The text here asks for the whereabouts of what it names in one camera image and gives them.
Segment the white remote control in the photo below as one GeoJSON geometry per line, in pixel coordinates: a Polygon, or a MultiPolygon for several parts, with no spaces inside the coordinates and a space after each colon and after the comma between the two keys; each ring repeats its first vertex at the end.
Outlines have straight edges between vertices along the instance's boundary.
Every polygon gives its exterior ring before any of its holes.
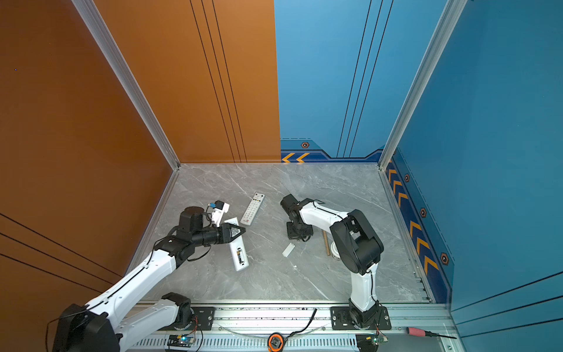
{"type": "Polygon", "coordinates": [[[254,221],[257,212],[259,211],[263,201],[265,199],[265,195],[261,193],[255,193],[252,197],[248,207],[246,208],[240,223],[246,226],[250,226],[254,221]]]}

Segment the pink handled screwdriver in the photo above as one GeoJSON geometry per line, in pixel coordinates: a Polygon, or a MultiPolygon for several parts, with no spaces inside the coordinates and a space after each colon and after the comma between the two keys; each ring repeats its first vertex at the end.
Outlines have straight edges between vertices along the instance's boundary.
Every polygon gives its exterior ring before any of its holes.
{"type": "Polygon", "coordinates": [[[432,332],[432,331],[427,331],[427,330],[413,328],[413,327],[408,327],[406,329],[406,331],[407,331],[408,334],[410,334],[411,336],[415,336],[415,337],[440,337],[440,338],[447,338],[447,339],[456,340],[456,337],[453,337],[453,336],[437,334],[437,333],[432,332]]]}

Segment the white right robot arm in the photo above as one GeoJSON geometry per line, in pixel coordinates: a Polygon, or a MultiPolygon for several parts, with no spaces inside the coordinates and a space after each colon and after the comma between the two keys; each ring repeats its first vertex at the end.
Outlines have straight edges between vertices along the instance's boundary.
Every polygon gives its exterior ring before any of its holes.
{"type": "Polygon", "coordinates": [[[336,211],[314,199],[298,201],[291,194],[285,196],[280,205],[290,219],[287,223],[290,240],[308,241],[315,227],[331,234],[340,260],[351,272],[349,315],[352,324],[359,329],[388,329],[385,307],[375,292],[384,244],[367,217],[360,210],[336,211]]]}

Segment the aluminium corner post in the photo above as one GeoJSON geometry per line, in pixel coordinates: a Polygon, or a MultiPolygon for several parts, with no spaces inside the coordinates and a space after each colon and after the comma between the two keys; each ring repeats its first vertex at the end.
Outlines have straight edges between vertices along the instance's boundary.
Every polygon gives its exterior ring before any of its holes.
{"type": "Polygon", "coordinates": [[[391,129],[384,150],[378,162],[379,170],[385,171],[405,133],[416,107],[424,94],[430,78],[446,48],[452,33],[463,13],[467,0],[449,0],[438,20],[422,61],[406,95],[401,110],[391,129]]]}
{"type": "Polygon", "coordinates": [[[72,3],[164,158],[171,169],[176,172],[180,168],[180,159],[176,152],[174,152],[172,144],[167,138],[164,129],[159,123],[96,4],[92,0],[73,0],[72,3]]]}

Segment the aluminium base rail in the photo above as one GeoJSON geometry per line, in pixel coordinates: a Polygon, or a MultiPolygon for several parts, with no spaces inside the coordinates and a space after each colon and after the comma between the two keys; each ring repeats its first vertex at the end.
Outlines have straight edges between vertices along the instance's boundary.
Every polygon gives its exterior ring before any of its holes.
{"type": "Polygon", "coordinates": [[[280,333],[285,351],[359,351],[357,334],[384,334],[389,341],[378,351],[464,351],[464,346],[442,304],[384,304],[388,329],[356,329],[339,302],[196,302],[201,313],[198,329],[162,328],[133,345],[132,351],[267,351],[268,338],[280,333]],[[456,337],[415,337],[408,327],[456,337]],[[167,348],[171,334],[196,337],[192,348],[167,348]]]}

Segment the white remote with QR label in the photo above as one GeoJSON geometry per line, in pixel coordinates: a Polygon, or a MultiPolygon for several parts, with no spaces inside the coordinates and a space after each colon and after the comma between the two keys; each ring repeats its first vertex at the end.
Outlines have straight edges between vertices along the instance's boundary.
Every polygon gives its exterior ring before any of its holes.
{"type": "Polygon", "coordinates": [[[235,240],[229,243],[230,252],[236,271],[242,271],[249,266],[246,248],[243,242],[243,236],[240,234],[235,240]]]}

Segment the wooden mallet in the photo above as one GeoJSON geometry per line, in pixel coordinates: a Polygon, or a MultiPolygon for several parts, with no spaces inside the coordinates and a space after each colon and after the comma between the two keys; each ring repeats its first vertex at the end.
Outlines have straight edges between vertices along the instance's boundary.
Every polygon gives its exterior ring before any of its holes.
{"type": "Polygon", "coordinates": [[[327,232],[322,230],[322,234],[323,234],[323,241],[324,241],[326,254],[327,254],[327,256],[330,257],[331,256],[331,247],[330,247],[330,243],[329,243],[329,240],[328,240],[327,232]]]}

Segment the aluminium corner post left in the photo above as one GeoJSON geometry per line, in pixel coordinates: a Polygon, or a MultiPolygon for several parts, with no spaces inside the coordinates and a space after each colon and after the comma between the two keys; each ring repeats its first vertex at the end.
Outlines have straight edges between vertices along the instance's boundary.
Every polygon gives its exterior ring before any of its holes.
{"type": "Polygon", "coordinates": [[[73,0],[72,3],[164,158],[171,169],[176,172],[180,168],[180,159],[176,152],[174,152],[172,144],[167,138],[164,129],[159,123],[96,4],[92,0],[73,0]]]}

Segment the white lidded cup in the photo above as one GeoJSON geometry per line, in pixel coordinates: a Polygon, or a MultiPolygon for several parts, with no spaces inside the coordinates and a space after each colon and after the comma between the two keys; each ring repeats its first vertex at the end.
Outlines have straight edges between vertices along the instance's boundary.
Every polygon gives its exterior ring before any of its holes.
{"type": "Polygon", "coordinates": [[[335,260],[341,261],[341,256],[340,253],[337,249],[337,245],[335,242],[333,242],[330,246],[330,251],[331,251],[331,256],[332,258],[334,258],[335,260]]]}

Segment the circuit board right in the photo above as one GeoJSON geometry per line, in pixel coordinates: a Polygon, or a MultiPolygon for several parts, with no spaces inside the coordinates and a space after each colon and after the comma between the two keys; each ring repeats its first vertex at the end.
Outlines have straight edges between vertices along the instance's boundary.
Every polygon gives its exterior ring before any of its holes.
{"type": "Polygon", "coordinates": [[[359,352],[377,352],[382,344],[389,341],[384,334],[357,334],[356,346],[359,352]]]}

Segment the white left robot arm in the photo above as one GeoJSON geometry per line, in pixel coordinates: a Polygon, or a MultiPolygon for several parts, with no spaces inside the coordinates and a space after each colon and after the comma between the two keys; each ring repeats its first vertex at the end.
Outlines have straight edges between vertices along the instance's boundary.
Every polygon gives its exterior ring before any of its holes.
{"type": "Polygon", "coordinates": [[[216,224],[201,207],[188,207],[179,222],[129,274],[83,306],[70,305],[57,318],[48,351],[127,351],[166,326],[186,328],[192,323],[191,300],[167,293],[156,304],[128,318],[130,310],[161,280],[193,262],[196,248],[232,243],[246,232],[237,224],[216,224]]]}

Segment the green circuit board left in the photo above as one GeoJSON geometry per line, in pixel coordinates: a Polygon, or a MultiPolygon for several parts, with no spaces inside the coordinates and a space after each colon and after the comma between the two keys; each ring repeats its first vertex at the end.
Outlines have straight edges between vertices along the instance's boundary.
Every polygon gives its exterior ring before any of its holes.
{"type": "Polygon", "coordinates": [[[167,348],[192,348],[196,344],[196,337],[188,334],[171,334],[167,340],[167,348]]]}

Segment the aluminium corner post right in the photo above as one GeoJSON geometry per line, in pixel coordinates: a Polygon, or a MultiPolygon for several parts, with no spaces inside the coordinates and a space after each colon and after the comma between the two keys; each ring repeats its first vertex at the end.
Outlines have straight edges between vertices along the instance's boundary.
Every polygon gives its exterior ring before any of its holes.
{"type": "Polygon", "coordinates": [[[422,61],[406,95],[401,110],[391,129],[384,150],[378,162],[379,170],[385,171],[405,133],[416,107],[424,94],[430,78],[446,48],[452,33],[463,13],[467,0],[449,0],[438,20],[422,61]]]}

